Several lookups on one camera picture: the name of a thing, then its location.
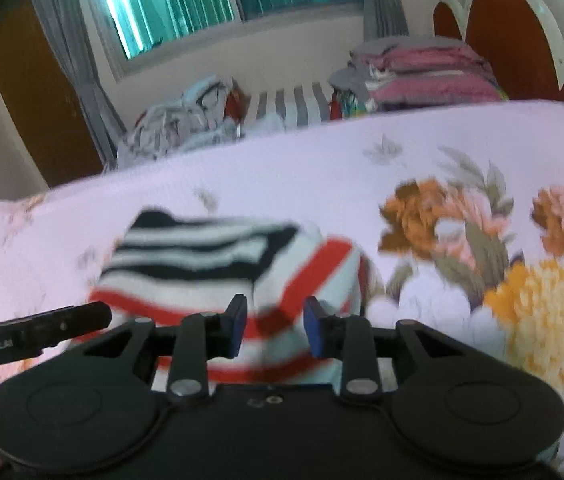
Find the yellow flower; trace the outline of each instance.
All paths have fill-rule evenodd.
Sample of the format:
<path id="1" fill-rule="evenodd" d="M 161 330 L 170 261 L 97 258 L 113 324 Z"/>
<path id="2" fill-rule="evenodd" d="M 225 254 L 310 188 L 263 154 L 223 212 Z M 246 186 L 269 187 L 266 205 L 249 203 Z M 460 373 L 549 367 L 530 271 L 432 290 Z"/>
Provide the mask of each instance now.
<path id="1" fill-rule="evenodd" d="M 484 297 L 507 330 L 507 360 L 564 394 L 564 268 L 515 264 Z"/>

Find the floral bedsheet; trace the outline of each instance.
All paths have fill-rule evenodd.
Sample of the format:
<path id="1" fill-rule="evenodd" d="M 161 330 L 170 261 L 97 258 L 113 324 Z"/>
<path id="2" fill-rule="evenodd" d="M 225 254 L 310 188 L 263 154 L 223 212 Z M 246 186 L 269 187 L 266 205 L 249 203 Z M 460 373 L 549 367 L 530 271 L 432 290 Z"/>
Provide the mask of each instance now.
<path id="1" fill-rule="evenodd" d="M 0 320 L 85 301 L 145 206 L 291 219 L 351 238 L 376 267 L 375 325 L 418 319 L 564 399 L 563 104 L 332 123 L 1 202 Z M 564 472 L 564 435 L 555 465 Z"/>

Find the round black disc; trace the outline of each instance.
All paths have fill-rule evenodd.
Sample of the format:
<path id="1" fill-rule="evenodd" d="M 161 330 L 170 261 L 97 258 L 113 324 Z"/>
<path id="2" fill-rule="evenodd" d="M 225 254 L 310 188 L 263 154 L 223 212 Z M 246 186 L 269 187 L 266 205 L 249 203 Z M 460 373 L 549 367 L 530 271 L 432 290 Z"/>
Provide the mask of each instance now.
<path id="1" fill-rule="evenodd" d="M 157 413 L 149 387 L 107 360 L 85 366 L 78 378 L 40 383 L 22 374 L 0 387 L 1 453 L 44 472 L 83 472 L 148 433 Z"/>
<path id="2" fill-rule="evenodd" d="M 558 441 L 564 404 L 547 384 L 481 357 L 431 360 L 399 387 L 392 418 L 413 445 L 471 468 L 533 462 Z"/>

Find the window frame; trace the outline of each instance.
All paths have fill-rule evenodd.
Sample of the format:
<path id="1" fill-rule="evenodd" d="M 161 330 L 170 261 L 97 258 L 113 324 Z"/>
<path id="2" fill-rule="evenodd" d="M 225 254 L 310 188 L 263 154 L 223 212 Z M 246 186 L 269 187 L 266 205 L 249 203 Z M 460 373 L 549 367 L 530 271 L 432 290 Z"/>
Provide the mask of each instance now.
<path id="1" fill-rule="evenodd" d="M 240 0 L 229 0 L 234 15 L 232 21 L 204 28 L 178 40 L 168 41 L 138 56 L 127 59 L 113 18 L 106 10 L 108 9 L 106 0 L 87 1 L 116 82 L 194 50 L 211 46 L 218 41 L 248 36 L 263 30 L 287 27 L 297 23 L 361 15 L 363 12 L 363 0 L 340 0 L 326 3 L 307 2 L 302 6 L 285 7 L 253 20 L 245 21 Z"/>

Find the striped cloth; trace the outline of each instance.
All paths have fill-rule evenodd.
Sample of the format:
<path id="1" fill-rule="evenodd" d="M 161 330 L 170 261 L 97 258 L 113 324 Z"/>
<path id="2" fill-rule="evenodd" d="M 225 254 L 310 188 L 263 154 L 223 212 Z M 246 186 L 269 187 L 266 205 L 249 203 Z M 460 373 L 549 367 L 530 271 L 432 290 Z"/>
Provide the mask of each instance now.
<path id="1" fill-rule="evenodd" d="M 328 83 L 313 82 L 290 89 L 254 94 L 248 98 L 244 123 L 251 124 L 271 112 L 276 112 L 283 118 L 287 129 L 323 123 L 329 120 L 331 93 Z"/>
<path id="2" fill-rule="evenodd" d="M 105 266 L 91 301 L 129 316 L 179 324 L 196 312 L 223 312 L 235 294 L 248 322 L 234 360 L 209 361 L 220 383 L 332 382 L 339 367 L 315 360 L 302 323 L 309 296 L 333 313 L 360 314 L 368 262 L 353 243 L 294 224 L 248 219 L 182 221 L 145 211 Z"/>

